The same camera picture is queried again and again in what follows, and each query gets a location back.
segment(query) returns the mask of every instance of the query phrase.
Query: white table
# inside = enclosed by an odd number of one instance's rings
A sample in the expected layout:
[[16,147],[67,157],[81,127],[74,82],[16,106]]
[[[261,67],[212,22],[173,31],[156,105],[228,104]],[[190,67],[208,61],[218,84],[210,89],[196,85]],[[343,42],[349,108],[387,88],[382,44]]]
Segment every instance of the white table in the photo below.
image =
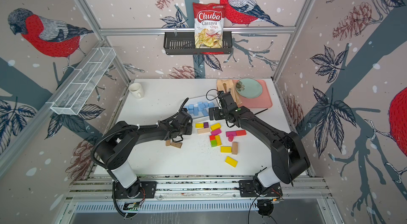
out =
[[[278,99],[272,79],[267,83],[273,106],[257,116],[276,129],[290,132],[287,119]],[[127,96],[117,121],[128,124],[148,125],[166,119],[176,113],[186,97],[205,96],[209,89],[216,88],[216,79],[136,79],[145,91],[145,97],[135,99]],[[253,113],[262,109],[252,109]],[[209,125],[219,122],[222,126],[222,145],[231,146],[225,131],[239,130],[228,128],[224,120],[208,121]],[[235,137],[238,142],[238,154],[220,152],[220,147],[211,148],[209,133],[197,134],[193,123],[192,135],[185,135],[182,148],[165,146],[164,141],[142,143],[133,148],[129,155],[131,167],[138,175],[254,175],[272,163],[270,150],[259,139],[247,132],[246,136]],[[238,161],[236,168],[225,163],[227,156]],[[95,175],[107,175],[100,166]]]

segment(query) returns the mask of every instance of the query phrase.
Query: red bird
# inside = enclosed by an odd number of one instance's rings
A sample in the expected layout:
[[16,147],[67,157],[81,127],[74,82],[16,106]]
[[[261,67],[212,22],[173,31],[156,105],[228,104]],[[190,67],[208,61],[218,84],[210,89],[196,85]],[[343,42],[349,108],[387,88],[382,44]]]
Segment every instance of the red bird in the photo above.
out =
[[[404,88],[401,92],[399,92],[390,103],[389,108],[389,123],[390,123],[390,132],[384,133],[378,131],[374,128],[373,122],[371,120],[367,120],[373,128],[374,135],[371,137],[371,140],[374,140],[376,133],[380,133],[386,137],[391,138],[397,144],[399,149],[407,156],[407,87]],[[389,165],[399,176],[399,179],[396,183],[401,183],[401,175],[407,171],[407,167],[403,170],[398,171],[394,168],[394,166],[390,163],[386,163]]]
[[234,24],[245,24],[256,21],[266,21],[275,26],[282,26],[270,19],[257,5],[256,0],[220,0],[221,4],[226,4],[226,18]]
[[50,57],[66,57],[79,49],[82,38],[92,30],[73,26],[61,20],[53,20],[35,15],[31,11],[18,8],[8,15],[8,24],[14,34],[21,33],[39,52]]

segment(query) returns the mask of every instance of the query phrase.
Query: teal plate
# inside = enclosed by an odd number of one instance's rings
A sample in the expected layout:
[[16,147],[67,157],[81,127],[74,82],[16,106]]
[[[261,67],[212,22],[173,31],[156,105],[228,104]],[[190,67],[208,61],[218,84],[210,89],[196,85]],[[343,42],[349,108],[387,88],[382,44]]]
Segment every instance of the teal plate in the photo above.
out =
[[254,79],[241,79],[236,82],[236,91],[245,98],[257,98],[263,92],[263,87]]

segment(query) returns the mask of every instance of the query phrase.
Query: blue block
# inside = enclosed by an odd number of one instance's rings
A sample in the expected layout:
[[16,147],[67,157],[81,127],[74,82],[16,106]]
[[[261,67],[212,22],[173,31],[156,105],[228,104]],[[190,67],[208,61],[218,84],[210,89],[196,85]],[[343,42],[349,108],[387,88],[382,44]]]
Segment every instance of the blue block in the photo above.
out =
[[202,110],[202,114],[203,114],[203,116],[209,116],[209,114],[208,114],[208,112],[206,111],[206,109],[203,109],[203,110]]

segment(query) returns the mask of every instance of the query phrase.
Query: bird-patterned wallpaper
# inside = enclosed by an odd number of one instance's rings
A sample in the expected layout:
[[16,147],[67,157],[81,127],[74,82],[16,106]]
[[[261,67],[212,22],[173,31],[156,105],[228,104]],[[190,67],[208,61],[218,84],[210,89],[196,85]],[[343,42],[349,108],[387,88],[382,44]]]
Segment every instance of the bird-patterned wallpaper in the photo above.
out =
[[407,0],[317,0],[277,85],[345,223],[405,223]]

